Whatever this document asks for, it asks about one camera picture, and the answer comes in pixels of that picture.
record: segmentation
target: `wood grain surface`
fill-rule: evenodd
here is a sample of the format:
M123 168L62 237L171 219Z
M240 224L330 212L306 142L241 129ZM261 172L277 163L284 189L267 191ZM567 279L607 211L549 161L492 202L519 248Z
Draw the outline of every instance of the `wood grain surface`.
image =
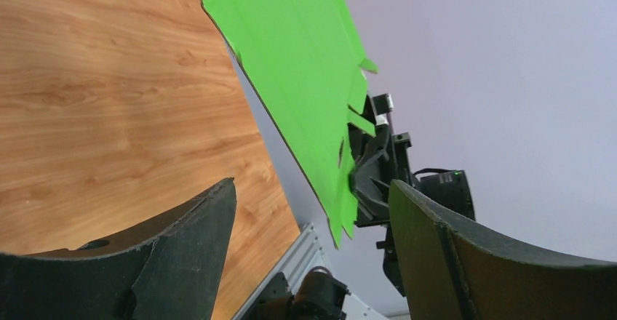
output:
M213 319L298 228L199 0L0 0L1 250L75 249L228 176L238 208Z

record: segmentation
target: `wooden table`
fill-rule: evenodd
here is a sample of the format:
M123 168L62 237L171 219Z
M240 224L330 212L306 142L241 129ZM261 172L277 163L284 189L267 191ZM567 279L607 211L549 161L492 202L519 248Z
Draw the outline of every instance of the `wooden table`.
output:
M0 249L75 249L236 178L213 319L299 234L199 0L0 0Z

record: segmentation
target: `green cardboard sheet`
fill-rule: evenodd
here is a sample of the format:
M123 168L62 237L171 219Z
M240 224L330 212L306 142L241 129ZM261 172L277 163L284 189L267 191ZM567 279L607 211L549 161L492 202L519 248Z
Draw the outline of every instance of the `green cardboard sheet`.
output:
M358 201L348 123L376 72L344 0L202 0L321 202L337 246L353 237Z

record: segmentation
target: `gray background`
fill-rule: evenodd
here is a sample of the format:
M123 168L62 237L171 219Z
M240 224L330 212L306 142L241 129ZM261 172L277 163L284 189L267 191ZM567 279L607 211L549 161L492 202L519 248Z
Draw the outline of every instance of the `gray background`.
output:
M394 98L413 169L465 169L477 219L560 252L617 260L617 0L347 0L374 93ZM300 224L381 313L406 311L381 271L382 228L335 250L325 216L243 85Z

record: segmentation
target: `white wall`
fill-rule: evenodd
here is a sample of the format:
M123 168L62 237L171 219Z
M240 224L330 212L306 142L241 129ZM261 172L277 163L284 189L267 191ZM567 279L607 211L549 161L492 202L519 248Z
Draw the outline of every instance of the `white wall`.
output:
M370 88L393 94L415 169L466 169L490 228L617 260L617 0L347 2L381 68ZM391 313L405 302L367 276L381 270L349 267L381 234L361 233L332 259Z

